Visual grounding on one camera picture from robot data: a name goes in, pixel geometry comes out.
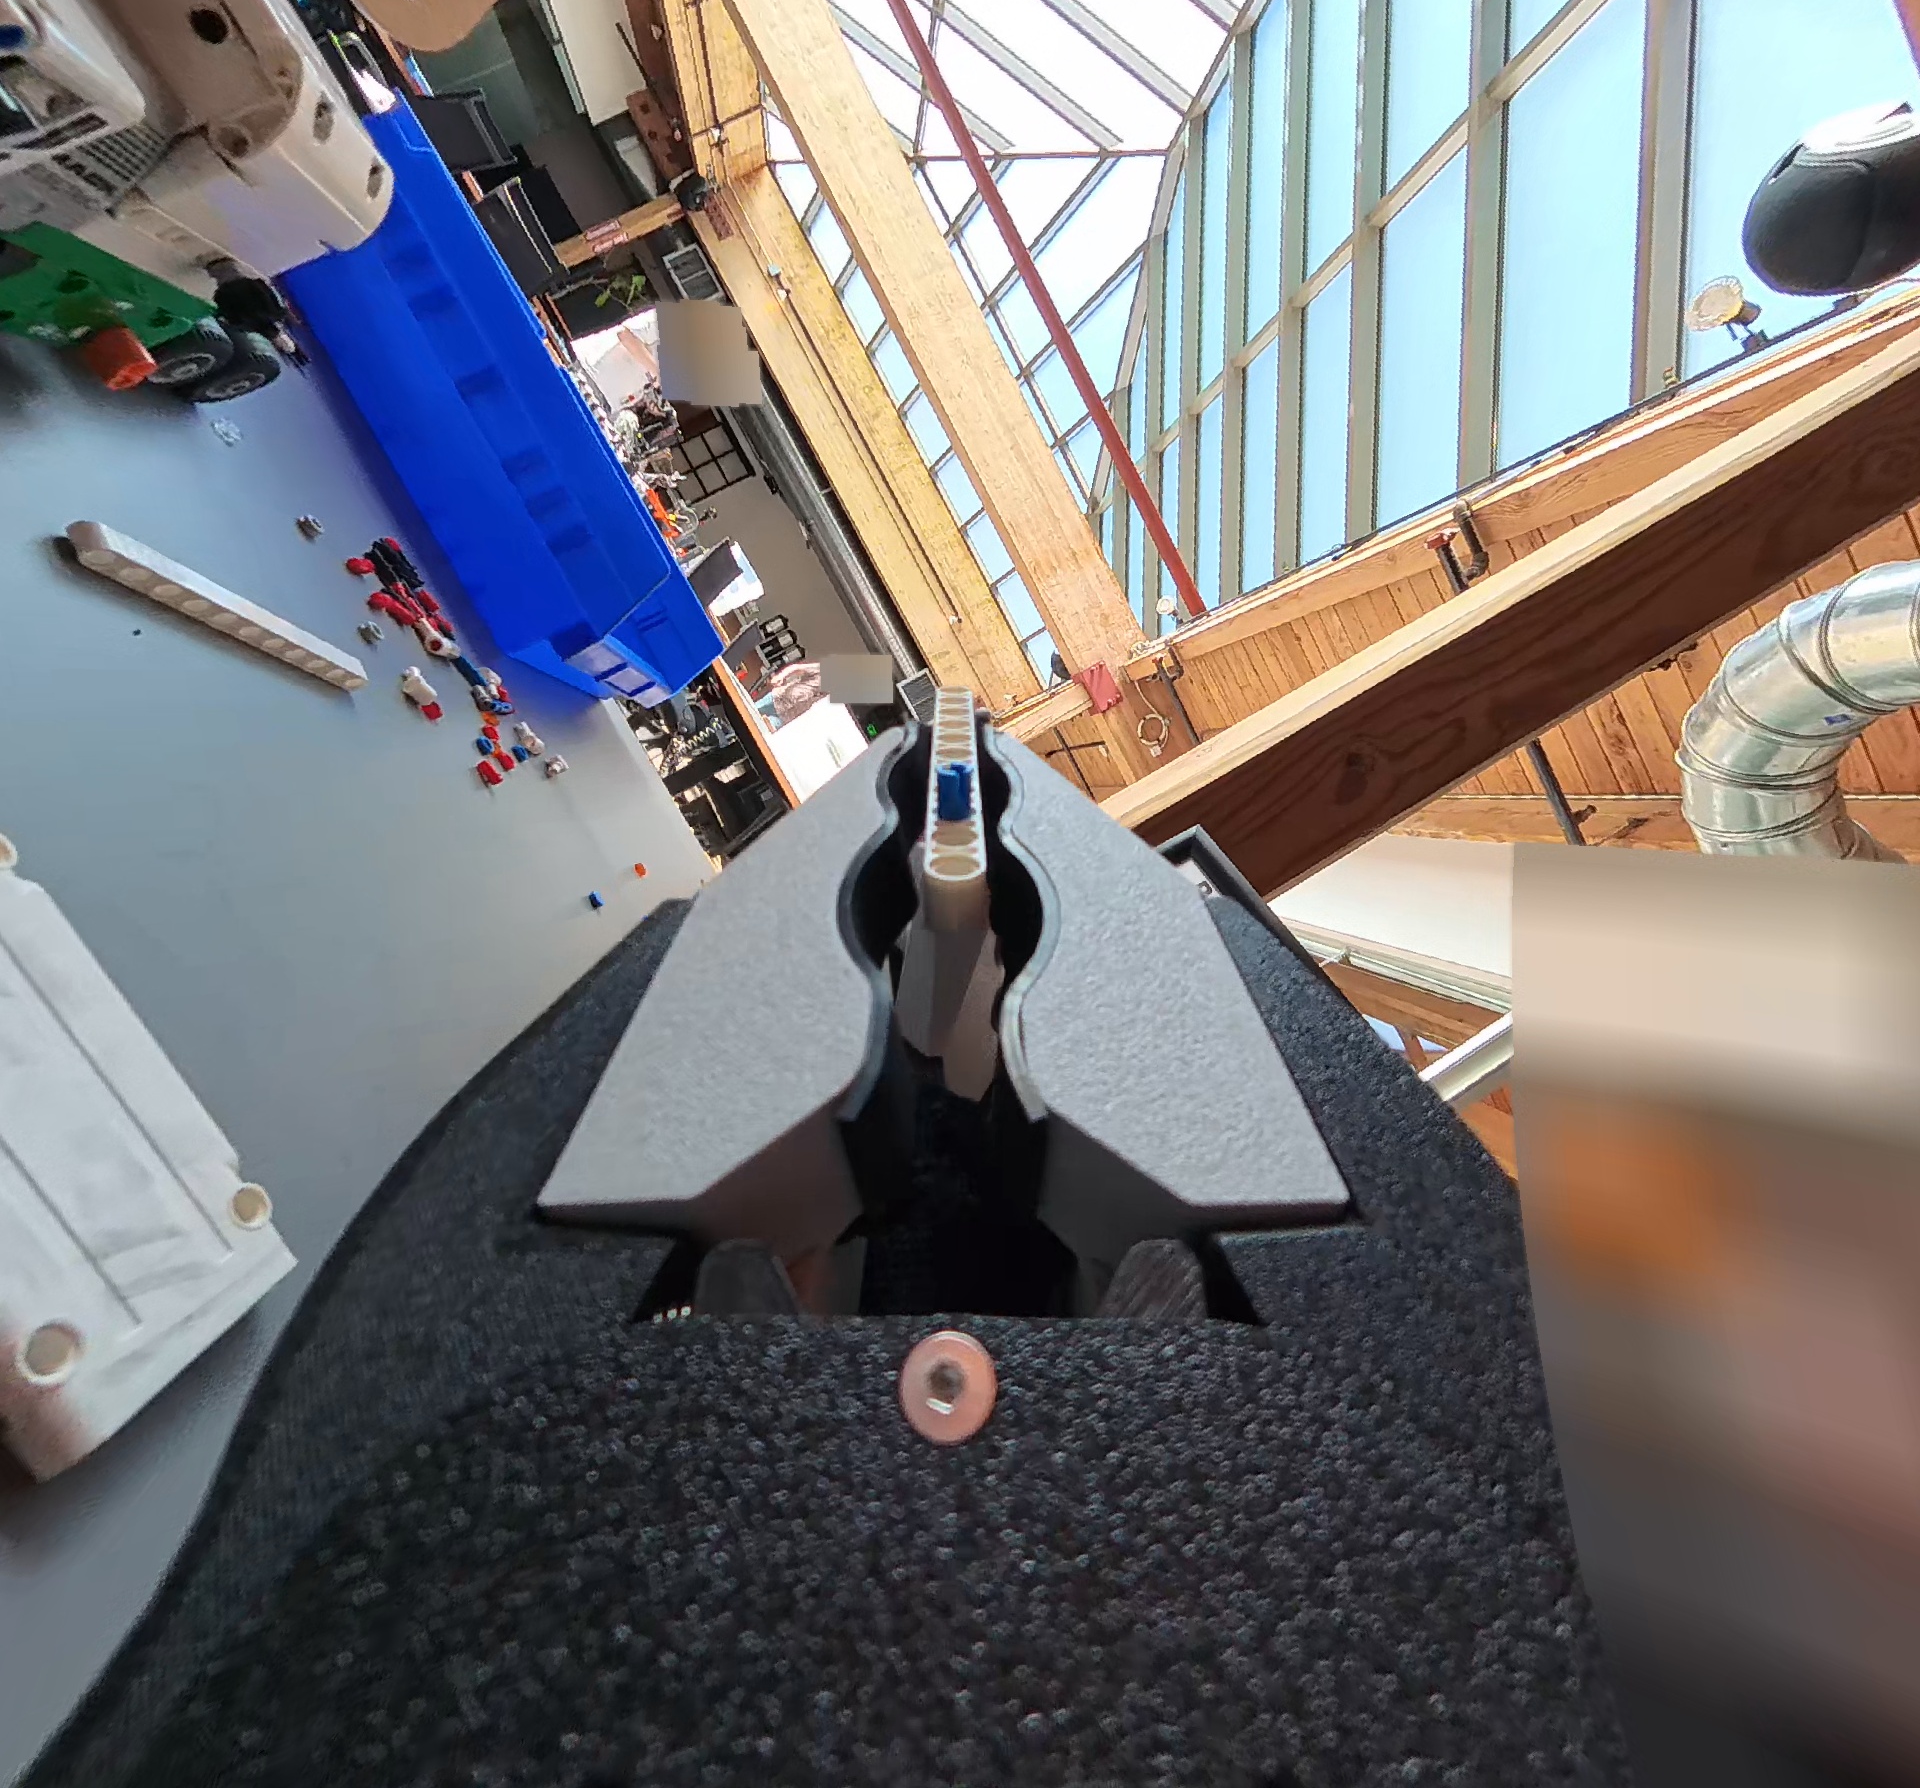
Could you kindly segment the long white lego beam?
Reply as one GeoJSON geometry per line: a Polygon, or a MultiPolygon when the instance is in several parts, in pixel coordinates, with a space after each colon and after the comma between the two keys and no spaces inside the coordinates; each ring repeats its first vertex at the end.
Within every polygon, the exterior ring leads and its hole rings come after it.
{"type": "Polygon", "coordinates": [[[65,539],[72,546],[82,568],[109,577],[142,601],[153,601],[240,648],[297,668],[333,691],[352,694],[370,686],[365,665],[348,651],[330,648],[322,635],[280,619],[120,527],[77,520],[68,525],[65,539]]]}

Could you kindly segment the silver metal duct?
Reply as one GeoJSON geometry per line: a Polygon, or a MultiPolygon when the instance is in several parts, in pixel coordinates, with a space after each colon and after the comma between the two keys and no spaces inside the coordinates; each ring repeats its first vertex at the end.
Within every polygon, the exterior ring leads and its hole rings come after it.
{"type": "Polygon", "coordinates": [[[1707,857],[1891,861],[1839,792],[1839,764],[1918,706],[1918,562],[1870,565],[1744,639],[1685,718],[1683,815],[1707,857]]]}

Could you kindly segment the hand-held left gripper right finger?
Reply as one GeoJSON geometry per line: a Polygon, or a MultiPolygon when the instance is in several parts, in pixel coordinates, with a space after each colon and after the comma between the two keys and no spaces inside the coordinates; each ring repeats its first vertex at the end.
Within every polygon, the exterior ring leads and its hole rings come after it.
{"type": "Polygon", "coordinates": [[[997,1015],[1000,1064],[1040,1128],[1035,1212],[1098,1313],[1127,1256],[1225,1231],[1327,1228],[1353,1195],[1214,905],[1158,845],[1011,734],[996,825],[1035,895],[1032,948],[997,1015]]]}

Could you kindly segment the group of small red lego pieces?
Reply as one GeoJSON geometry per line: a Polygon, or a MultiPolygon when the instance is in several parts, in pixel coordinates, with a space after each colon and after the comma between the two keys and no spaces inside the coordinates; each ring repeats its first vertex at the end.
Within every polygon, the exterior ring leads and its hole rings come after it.
{"type": "Polygon", "coordinates": [[[503,786],[517,770],[538,765],[548,780],[568,773],[565,758],[548,752],[542,738],[520,720],[517,700],[503,675],[468,652],[442,601],[399,539],[380,538],[365,551],[348,555],[346,571],[370,591],[375,622],[359,626],[370,644],[380,641],[380,622],[387,622],[412,635],[428,658],[445,662],[468,687],[477,710],[474,773],[483,786],[503,786]]]}

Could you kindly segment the white green lego truck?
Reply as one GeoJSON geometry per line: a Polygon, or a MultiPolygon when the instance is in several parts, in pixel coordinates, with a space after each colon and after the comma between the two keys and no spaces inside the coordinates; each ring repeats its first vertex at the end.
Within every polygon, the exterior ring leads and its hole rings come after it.
{"type": "Polygon", "coordinates": [[[219,406],[301,359],[285,272],[391,168],[294,0],[4,0],[4,332],[219,406]]]}

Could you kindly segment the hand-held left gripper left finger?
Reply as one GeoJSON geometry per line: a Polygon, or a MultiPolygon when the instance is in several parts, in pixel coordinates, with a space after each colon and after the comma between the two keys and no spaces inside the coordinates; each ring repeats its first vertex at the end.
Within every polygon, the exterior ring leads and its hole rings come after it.
{"type": "Polygon", "coordinates": [[[757,1243],[810,1313],[855,1313],[902,1198],[910,1073],[894,948],[919,726],[881,734],[691,903],[538,1205],[564,1224],[757,1243]]]}

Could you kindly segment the white lego panel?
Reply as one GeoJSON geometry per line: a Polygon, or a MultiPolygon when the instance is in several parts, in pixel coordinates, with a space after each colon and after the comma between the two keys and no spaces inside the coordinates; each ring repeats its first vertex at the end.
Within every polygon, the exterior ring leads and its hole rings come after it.
{"type": "Polygon", "coordinates": [[[4,841],[4,1450],[69,1472],[297,1272],[271,1189],[4,841]]]}

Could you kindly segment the blue plastic bin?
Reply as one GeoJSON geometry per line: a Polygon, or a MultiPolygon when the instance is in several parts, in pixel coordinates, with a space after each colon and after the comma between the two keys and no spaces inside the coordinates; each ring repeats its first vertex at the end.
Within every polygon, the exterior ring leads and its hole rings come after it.
{"type": "Polygon", "coordinates": [[[474,202],[399,99],[362,120],[391,178],[370,242],[285,272],[500,651],[658,706],[726,641],[474,202]]]}

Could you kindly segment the white lego beam blue pins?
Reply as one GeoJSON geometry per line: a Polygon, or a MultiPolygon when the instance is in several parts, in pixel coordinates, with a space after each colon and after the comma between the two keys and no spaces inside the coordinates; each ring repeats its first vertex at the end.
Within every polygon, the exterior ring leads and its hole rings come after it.
{"type": "Polygon", "coordinates": [[[941,1064],[950,1092],[980,1104],[996,1079],[990,818],[971,691],[941,687],[928,726],[926,831],[910,854],[919,903],[900,941],[897,1025],[941,1064]]]}

